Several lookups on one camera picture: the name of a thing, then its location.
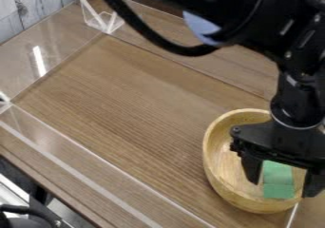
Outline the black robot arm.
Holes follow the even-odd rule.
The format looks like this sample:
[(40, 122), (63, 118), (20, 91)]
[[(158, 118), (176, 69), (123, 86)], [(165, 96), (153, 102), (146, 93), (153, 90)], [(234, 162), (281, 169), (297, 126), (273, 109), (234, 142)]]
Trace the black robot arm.
[(189, 57), (241, 45), (278, 68), (270, 118), (230, 130), (230, 148), (246, 179), (258, 182), (262, 163), (305, 169), (303, 195), (325, 190), (325, 0), (163, 0), (178, 7), (201, 40), (185, 47), (166, 40), (123, 0), (105, 0), (131, 28), (158, 47)]

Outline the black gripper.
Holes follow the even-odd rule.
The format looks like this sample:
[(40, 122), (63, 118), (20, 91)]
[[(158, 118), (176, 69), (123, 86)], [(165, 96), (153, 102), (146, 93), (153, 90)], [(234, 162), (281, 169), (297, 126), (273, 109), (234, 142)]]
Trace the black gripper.
[(257, 184), (262, 162), (273, 161), (309, 170), (304, 182), (304, 198), (325, 190), (325, 132), (315, 127), (299, 130), (274, 121), (237, 124), (232, 127), (232, 150), (241, 157), (246, 179)]

